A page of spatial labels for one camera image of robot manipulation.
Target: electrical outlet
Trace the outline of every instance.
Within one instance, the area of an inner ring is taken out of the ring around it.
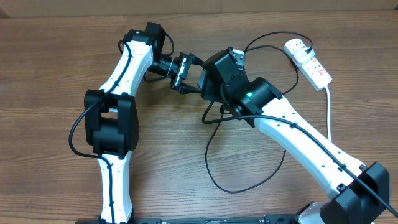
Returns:
[[[289,57],[293,59],[305,78],[309,80],[312,87],[314,87],[316,91],[321,90],[329,85],[332,78],[315,57],[305,63],[298,63],[297,60],[294,59],[294,54],[304,48],[306,48],[304,42],[298,38],[286,42],[284,46]]]

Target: black robotic joint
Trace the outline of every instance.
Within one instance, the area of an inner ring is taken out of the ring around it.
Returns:
[[[88,90],[85,95],[86,140],[96,154],[114,154],[124,159],[128,151],[135,150],[139,137],[136,101],[127,93],[108,94],[102,90]],[[118,111],[118,118],[104,118],[101,113]]]

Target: wooden surface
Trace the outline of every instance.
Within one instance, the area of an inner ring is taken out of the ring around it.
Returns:
[[[318,59],[333,76],[334,143],[370,165],[383,164],[398,208],[398,13],[286,12],[172,16],[110,16],[0,20],[0,223],[73,223],[102,208],[98,162],[74,155],[68,133],[83,111],[87,89],[98,89],[119,61],[117,42],[129,29],[159,22],[173,37],[175,55],[206,59],[219,49],[243,49],[267,32],[291,30],[312,38]],[[282,47],[294,36],[258,44]],[[170,50],[166,43],[165,52]],[[281,90],[295,81],[289,61],[275,50],[250,52],[249,78],[262,76]],[[200,69],[190,70],[194,85]],[[287,95],[294,108],[326,134],[325,92],[300,75]],[[168,81],[141,83],[137,93],[139,144],[131,168],[136,218],[252,217],[295,213],[326,199],[290,154],[266,184],[226,194],[211,182],[204,151],[214,125],[201,123],[208,104],[179,95]],[[212,110],[210,118],[218,117]],[[91,152],[84,127],[75,145]],[[215,179],[238,190],[265,179],[282,148],[245,122],[223,123],[209,151]],[[378,223],[397,223],[384,212]]]
[[[11,18],[142,14],[392,10],[396,0],[0,0]]]

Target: white power strip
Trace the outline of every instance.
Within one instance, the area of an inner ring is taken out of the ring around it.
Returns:
[[[298,38],[292,39],[286,42],[284,49],[316,91],[328,86],[331,82],[331,76],[314,57],[315,53],[313,50],[308,54],[309,58],[303,58],[308,47],[305,46],[302,40]]]

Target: beige wall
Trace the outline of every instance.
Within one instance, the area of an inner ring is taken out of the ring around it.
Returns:
[[[0,16],[390,10],[397,0],[0,0]]]

